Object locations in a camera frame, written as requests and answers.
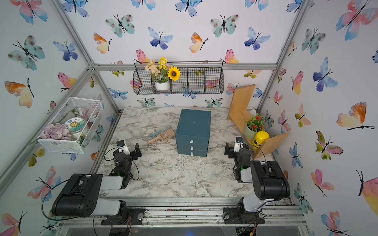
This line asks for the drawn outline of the teal top drawer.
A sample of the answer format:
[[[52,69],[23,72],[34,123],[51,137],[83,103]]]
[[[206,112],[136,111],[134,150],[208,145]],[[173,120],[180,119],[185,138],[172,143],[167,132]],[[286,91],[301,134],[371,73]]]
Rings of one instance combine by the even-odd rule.
[[[185,144],[208,145],[209,137],[176,135],[176,141]]]

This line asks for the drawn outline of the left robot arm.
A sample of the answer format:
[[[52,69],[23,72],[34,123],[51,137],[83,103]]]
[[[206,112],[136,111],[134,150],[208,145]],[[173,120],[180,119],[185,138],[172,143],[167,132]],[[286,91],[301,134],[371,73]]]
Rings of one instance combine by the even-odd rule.
[[[99,194],[126,189],[131,180],[137,180],[131,170],[133,162],[141,156],[138,143],[134,151],[128,151],[127,146],[119,141],[111,158],[115,167],[110,174],[73,174],[53,203],[52,215],[68,218],[118,215],[124,203],[102,198]]]

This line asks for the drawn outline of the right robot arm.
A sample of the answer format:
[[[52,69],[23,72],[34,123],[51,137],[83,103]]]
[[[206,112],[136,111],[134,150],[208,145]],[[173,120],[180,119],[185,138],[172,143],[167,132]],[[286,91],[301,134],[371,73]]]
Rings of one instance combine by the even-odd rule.
[[[258,213],[266,204],[290,196],[290,186],[277,161],[251,160],[252,151],[244,143],[225,145],[224,154],[234,160],[233,173],[239,183],[250,183],[253,192],[241,199],[241,214]]]

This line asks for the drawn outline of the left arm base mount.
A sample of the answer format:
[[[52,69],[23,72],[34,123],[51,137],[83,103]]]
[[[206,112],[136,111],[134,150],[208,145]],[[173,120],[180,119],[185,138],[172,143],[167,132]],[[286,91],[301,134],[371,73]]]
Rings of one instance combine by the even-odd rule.
[[[102,220],[102,226],[139,226],[142,225],[145,215],[144,208],[129,208],[124,207],[120,209],[119,213],[114,216],[107,216]]]

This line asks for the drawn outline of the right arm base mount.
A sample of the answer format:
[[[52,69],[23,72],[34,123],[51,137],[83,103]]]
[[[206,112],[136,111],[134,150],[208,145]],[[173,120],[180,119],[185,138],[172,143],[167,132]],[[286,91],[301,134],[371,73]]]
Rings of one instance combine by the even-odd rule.
[[[238,207],[223,208],[222,218],[226,225],[230,224],[264,224],[264,215],[258,212],[247,212]]]

